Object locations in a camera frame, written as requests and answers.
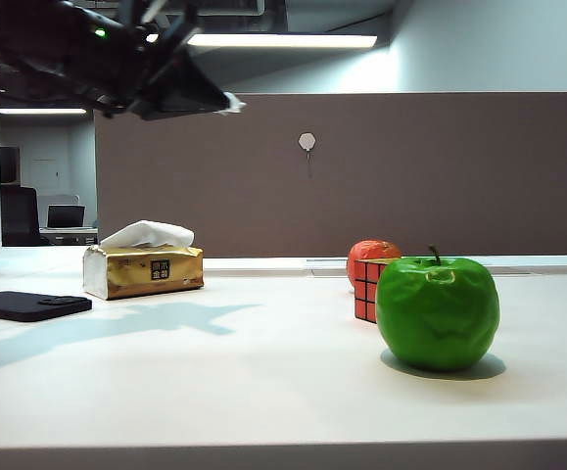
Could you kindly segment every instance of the ceiling light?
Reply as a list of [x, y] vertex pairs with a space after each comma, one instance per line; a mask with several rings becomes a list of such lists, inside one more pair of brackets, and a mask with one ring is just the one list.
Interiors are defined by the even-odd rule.
[[84, 115], [81, 108], [2, 108], [0, 115]]
[[191, 46], [369, 48], [377, 36], [335, 34], [195, 34]]

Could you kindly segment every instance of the smartphone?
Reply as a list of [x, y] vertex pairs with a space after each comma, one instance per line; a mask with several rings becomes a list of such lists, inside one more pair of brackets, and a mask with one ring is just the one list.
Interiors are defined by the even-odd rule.
[[0, 292], [0, 319], [3, 320], [41, 321], [79, 313], [90, 308], [91, 301], [84, 297]]

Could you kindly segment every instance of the tissue box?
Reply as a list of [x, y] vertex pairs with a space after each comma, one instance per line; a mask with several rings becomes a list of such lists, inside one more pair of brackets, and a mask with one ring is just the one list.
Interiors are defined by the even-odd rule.
[[354, 262], [354, 316], [377, 322], [375, 299], [379, 277], [395, 258], [357, 259]]
[[83, 256], [83, 289], [101, 299], [146, 296], [203, 287], [199, 248], [89, 247]]

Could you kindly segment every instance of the apple stem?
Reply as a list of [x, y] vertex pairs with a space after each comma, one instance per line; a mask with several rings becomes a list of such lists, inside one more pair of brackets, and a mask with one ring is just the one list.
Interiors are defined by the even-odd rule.
[[442, 262], [440, 261], [440, 254], [438, 253], [438, 249], [436, 248], [436, 246], [429, 245], [429, 250], [431, 250], [431, 252], [436, 256], [436, 262], [438, 263], [438, 265], [441, 265]]

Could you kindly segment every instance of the brown partition wall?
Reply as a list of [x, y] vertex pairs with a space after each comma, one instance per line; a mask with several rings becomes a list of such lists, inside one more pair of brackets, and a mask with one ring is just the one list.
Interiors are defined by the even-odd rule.
[[567, 254], [567, 93], [241, 98], [240, 115], [96, 117], [100, 237], [149, 219], [191, 228], [207, 257], [344, 256], [365, 238]]

